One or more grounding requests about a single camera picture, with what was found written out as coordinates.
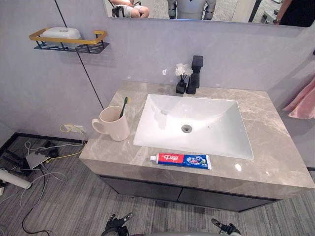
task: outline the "cabinet door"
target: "cabinet door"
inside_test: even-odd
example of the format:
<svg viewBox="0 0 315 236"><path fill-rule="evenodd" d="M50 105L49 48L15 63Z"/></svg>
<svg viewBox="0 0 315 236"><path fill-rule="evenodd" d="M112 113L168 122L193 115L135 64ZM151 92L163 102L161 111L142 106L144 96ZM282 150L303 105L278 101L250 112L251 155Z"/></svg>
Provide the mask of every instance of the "cabinet door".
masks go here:
<svg viewBox="0 0 315 236"><path fill-rule="evenodd" d="M188 188L183 188L178 201L182 203L233 211L242 211L272 202L272 200L269 199L257 199L246 196L230 195Z"/></svg>
<svg viewBox="0 0 315 236"><path fill-rule="evenodd" d="M108 183L118 193L136 197L176 201L182 190L181 187L126 179L116 179L102 176L101 179Z"/></svg>

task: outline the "drain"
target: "drain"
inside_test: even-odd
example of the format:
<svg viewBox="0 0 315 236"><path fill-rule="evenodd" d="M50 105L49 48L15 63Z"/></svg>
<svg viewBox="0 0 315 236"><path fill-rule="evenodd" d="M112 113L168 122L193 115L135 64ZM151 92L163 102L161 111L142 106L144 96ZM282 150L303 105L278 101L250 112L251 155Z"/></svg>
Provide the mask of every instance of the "drain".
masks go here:
<svg viewBox="0 0 315 236"><path fill-rule="evenodd" d="M182 126L182 131L183 131L184 133L190 133L190 132L192 131L192 127L191 127L190 125L188 125L188 124L184 124L184 125Z"/></svg>

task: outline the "pink towel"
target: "pink towel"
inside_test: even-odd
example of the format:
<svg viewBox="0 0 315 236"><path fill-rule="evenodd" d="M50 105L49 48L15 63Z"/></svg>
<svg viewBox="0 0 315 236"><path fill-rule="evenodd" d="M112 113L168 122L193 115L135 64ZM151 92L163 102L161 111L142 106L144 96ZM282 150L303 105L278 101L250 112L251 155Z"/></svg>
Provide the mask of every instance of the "pink towel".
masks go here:
<svg viewBox="0 0 315 236"><path fill-rule="evenodd" d="M288 116L293 118L315 118L315 77L283 111L290 112Z"/></svg>

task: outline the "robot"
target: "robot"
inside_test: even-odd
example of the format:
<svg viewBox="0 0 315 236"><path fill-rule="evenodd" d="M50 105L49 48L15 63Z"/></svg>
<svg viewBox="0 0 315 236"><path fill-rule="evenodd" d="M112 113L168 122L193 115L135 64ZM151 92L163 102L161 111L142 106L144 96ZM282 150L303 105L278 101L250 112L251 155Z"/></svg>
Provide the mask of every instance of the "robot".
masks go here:
<svg viewBox="0 0 315 236"><path fill-rule="evenodd" d="M167 0L170 19L201 20L205 10L204 20L211 20L217 0Z"/></svg>
<svg viewBox="0 0 315 236"><path fill-rule="evenodd" d="M130 212L128 215L121 219L115 218L115 214L113 214L107 224L105 226L105 231L101 234L101 236L146 236L146 235L130 235L127 229L127 226L123 226L126 221L128 221L133 213ZM233 225L224 225L220 221L216 219L211 219L211 222L220 228L219 234L212 233L171 233L171 232L163 232L163 233L153 233L147 236L218 236L218 235L230 235L230 236L241 236L241 232Z"/></svg>

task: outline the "soap dish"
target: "soap dish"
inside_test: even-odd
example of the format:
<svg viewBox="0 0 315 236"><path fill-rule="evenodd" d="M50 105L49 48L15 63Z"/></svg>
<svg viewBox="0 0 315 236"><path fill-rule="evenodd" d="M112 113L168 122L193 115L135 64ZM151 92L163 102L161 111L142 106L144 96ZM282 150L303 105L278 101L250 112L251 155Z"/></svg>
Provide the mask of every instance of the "soap dish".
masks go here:
<svg viewBox="0 0 315 236"><path fill-rule="evenodd" d="M41 37L40 35L47 30L49 28L44 28L29 36L30 40L37 43L34 49L99 54L109 45L109 43L103 42L103 39L107 36L107 32L101 30L94 30L94 34L96 35L95 40ZM77 44L78 46L70 48L67 47L68 44Z"/></svg>

